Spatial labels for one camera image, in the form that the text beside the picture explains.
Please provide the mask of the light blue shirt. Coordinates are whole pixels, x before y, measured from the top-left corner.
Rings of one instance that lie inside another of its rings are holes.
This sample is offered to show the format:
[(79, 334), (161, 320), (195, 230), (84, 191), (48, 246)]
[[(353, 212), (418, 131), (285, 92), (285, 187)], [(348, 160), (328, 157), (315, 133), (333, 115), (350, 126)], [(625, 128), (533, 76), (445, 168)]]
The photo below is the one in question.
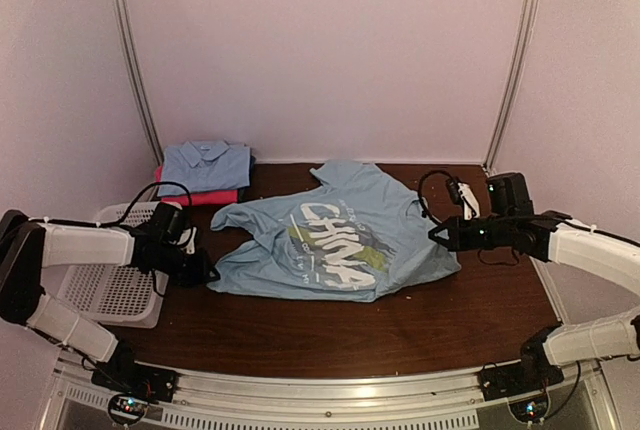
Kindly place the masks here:
[[(244, 144), (227, 143), (224, 140), (186, 141), (164, 150), (162, 167), (165, 172), (168, 168), (198, 169), (200, 175), (207, 176), (207, 181), (213, 183), (215, 189), (239, 189), (248, 184), (251, 154), (251, 148)], [(186, 188), (176, 181), (161, 182), (164, 185), (160, 189), (172, 186), (184, 191)]]

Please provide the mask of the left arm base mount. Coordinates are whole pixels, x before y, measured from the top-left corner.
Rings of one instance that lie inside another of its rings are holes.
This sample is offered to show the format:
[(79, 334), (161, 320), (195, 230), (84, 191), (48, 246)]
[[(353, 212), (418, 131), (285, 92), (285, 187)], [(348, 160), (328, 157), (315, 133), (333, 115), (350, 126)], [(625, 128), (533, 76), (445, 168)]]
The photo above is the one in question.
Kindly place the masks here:
[(153, 404), (171, 403), (173, 400), (178, 373), (138, 363), (133, 348), (126, 342), (118, 343), (108, 361), (90, 363), (91, 382), (96, 386), (133, 395)]

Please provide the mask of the right aluminium corner post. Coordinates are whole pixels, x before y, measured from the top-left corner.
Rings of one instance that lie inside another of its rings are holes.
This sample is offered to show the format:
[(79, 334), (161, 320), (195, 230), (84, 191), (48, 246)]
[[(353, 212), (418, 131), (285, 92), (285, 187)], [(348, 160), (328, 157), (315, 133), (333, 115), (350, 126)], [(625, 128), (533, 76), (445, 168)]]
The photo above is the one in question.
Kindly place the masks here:
[(516, 32), (507, 79), (501, 97), (497, 119), (483, 162), (486, 174), (495, 172), (499, 152), (506, 136), (508, 123), (524, 72), (526, 55), (532, 39), (540, 0), (522, 0), (520, 18)]

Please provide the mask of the white plastic laundry basket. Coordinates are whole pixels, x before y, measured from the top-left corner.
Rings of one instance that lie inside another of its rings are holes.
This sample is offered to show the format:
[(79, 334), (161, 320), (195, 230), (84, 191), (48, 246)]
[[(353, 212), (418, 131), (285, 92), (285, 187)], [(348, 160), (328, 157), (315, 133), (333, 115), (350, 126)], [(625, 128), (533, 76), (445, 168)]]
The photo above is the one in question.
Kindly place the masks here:
[(168, 282), (184, 263), (181, 249), (164, 248), (145, 259), (143, 269), (71, 266), (57, 298), (102, 325), (151, 329), (158, 323)]

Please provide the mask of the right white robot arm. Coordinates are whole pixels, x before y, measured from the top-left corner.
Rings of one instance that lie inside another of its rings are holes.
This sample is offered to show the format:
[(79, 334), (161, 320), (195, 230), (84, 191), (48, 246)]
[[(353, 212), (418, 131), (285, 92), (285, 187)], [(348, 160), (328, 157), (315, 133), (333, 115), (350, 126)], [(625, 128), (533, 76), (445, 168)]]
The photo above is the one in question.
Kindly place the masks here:
[[(429, 238), (447, 250), (481, 253), (508, 248), (515, 256), (573, 267), (633, 294), (639, 292), (638, 242), (562, 212), (536, 213), (523, 174), (510, 172), (487, 179), (491, 212), (486, 217), (481, 216), (468, 184), (447, 175), (445, 185), (461, 215), (438, 220), (424, 199), (419, 203), (423, 217), (434, 225)], [(639, 358), (638, 308), (539, 331), (522, 345), (512, 380), (519, 390), (530, 392), (565, 364), (619, 357)]]

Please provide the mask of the aluminium corner post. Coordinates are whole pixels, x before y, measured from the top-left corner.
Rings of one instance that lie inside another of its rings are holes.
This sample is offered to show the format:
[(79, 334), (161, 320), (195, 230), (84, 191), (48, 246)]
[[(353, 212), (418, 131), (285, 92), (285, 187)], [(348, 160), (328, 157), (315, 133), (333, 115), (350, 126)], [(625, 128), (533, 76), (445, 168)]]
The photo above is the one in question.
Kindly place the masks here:
[(121, 43), (125, 70), (129, 79), (135, 108), (137, 110), (142, 131), (153, 156), (154, 162), (162, 162), (163, 152), (149, 99), (144, 85), (141, 66), (136, 50), (134, 32), (129, 15), (127, 0), (113, 0), (114, 16)]
[(526, 55), (532, 39), (540, 0), (522, 0), (520, 18), (516, 32), (507, 79), (501, 97), (497, 119), (483, 162), (486, 174), (495, 172), (499, 152), (506, 136), (508, 123), (524, 72)]

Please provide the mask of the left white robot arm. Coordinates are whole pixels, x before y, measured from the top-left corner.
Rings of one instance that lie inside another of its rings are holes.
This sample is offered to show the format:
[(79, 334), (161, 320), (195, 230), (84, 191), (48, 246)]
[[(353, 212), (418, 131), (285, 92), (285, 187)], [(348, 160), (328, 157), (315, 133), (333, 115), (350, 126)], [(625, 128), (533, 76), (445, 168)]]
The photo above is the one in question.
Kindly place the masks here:
[(41, 284), (43, 269), (56, 266), (132, 267), (162, 273), (182, 286), (216, 282), (219, 272), (197, 245), (197, 230), (184, 209), (158, 202), (151, 217), (128, 225), (30, 218), (19, 210), (1, 219), (1, 318), (31, 328), (96, 363), (123, 394), (137, 392), (144, 374), (122, 356), (126, 348), (100, 323), (83, 316)]

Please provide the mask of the aluminium front rail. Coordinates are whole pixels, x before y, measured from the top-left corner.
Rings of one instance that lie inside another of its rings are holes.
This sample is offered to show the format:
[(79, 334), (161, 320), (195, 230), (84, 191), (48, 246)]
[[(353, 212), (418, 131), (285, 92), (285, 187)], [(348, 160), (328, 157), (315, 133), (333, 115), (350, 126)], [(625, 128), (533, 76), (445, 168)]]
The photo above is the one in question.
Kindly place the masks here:
[(563, 370), (562, 382), (485, 398), (478, 368), (356, 379), (286, 379), (179, 370), (173, 399), (145, 409), (136, 429), (529, 429), (529, 403), (548, 404), (540, 429), (618, 429), (600, 367)]

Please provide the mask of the blue printed garment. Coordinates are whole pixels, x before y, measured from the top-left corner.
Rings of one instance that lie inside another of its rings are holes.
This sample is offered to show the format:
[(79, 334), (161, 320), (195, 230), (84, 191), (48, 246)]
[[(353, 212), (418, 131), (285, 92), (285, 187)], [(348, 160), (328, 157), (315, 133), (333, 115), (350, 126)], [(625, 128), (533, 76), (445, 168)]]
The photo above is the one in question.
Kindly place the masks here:
[(215, 264), (214, 292), (290, 300), (373, 302), (457, 273), (455, 254), (429, 239), (416, 192), (372, 163), (329, 161), (317, 188), (232, 204), (214, 231), (251, 240)]

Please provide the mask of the folded dark blue cloth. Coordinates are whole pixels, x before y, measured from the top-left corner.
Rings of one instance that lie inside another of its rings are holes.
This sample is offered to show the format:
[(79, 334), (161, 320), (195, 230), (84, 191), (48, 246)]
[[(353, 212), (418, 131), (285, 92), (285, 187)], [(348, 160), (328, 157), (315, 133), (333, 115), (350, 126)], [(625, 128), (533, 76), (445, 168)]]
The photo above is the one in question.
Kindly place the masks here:
[(255, 164), (256, 164), (256, 157), (253, 154), (251, 154), (250, 160), (249, 160), (249, 169), (248, 169), (248, 184), (237, 190), (238, 203), (241, 203), (246, 199), (246, 194), (251, 187), (251, 181), (253, 178)]

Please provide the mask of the left aluminium corner post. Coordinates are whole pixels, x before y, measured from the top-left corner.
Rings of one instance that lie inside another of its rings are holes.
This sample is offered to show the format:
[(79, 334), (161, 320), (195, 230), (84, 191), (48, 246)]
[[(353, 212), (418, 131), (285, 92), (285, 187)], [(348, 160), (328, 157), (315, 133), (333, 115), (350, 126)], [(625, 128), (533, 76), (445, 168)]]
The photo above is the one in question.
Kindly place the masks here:
[(125, 70), (129, 79), (135, 108), (137, 110), (142, 131), (153, 156), (154, 162), (162, 162), (163, 152), (149, 99), (144, 85), (141, 66), (136, 50), (134, 32), (129, 15), (127, 0), (113, 0), (114, 16), (121, 43)]

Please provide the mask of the folded pink cloth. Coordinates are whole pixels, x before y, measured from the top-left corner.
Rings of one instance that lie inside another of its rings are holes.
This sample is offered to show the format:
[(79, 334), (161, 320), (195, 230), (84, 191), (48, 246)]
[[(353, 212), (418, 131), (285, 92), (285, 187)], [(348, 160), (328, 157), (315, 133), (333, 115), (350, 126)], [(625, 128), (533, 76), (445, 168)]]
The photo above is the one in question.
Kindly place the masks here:
[(159, 166), (155, 171), (155, 179), (157, 182), (176, 181), (190, 192), (191, 197), (188, 197), (181, 188), (163, 187), (158, 190), (158, 195), (164, 203), (179, 204), (183, 207), (238, 203), (238, 189), (215, 189), (213, 183), (207, 181), (207, 176), (202, 177), (198, 169), (168, 168), (165, 172), (164, 168)]

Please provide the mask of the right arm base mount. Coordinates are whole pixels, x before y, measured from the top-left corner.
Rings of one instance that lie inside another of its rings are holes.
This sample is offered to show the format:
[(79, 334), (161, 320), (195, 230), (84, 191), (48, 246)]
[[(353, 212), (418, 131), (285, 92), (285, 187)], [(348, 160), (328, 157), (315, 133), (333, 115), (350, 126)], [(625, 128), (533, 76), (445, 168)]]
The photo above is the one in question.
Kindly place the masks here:
[(550, 385), (562, 383), (564, 375), (558, 366), (549, 363), (543, 343), (559, 324), (536, 332), (520, 347), (520, 359), (515, 363), (488, 363), (477, 372), (477, 379), (485, 401), (514, 397), (543, 391)]

